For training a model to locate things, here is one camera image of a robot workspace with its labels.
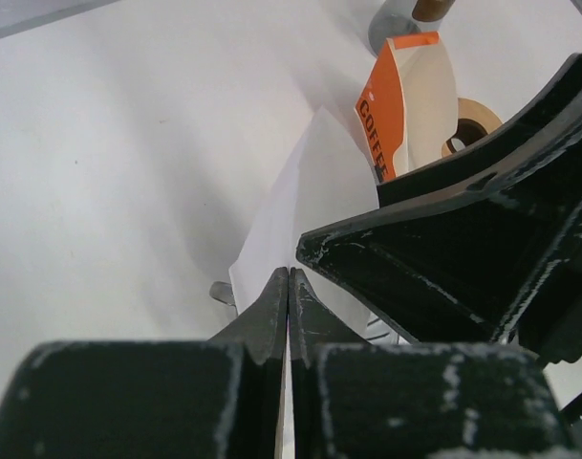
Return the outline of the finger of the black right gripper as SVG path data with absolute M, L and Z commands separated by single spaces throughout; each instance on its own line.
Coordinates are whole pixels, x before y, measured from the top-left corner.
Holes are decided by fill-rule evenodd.
M 296 256 L 408 339 L 582 356 L 582 176 L 488 174 L 309 231 Z
M 530 140 L 582 92 L 582 54 L 571 55 L 548 84 L 514 117 L 456 153 L 377 186 L 381 208 L 462 182 L 498 163 Z

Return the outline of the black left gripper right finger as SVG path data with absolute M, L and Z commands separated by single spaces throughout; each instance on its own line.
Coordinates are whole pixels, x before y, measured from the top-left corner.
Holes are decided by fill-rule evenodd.
M 534 360 L 504 345 L 373 345 L 290 272 L 299 458 L 572 458 Z

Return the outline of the white paper coffee filter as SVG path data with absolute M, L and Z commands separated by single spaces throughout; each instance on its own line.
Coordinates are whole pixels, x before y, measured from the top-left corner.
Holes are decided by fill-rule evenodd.
M 248 231 L 229 276 L 238 312 L 262 293 L 272 272 L 300 268 L 300 236 L 377 208 L 371 167 L 325 108 L 313 116 Z

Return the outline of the coffee filter paper pack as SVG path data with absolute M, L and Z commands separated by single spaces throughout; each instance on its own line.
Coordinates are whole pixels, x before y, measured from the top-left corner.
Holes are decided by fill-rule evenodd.
M 441 159 L 457 130 L 458 96 L 440 35 L 387 38 L 355 111 L 381 184 Z

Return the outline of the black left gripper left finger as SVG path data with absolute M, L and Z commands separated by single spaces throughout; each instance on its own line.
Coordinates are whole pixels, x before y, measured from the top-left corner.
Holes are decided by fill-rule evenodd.
M 208 340 L 35 347 L 0 404 L 0 458 L 273 458 L 289 272 Z

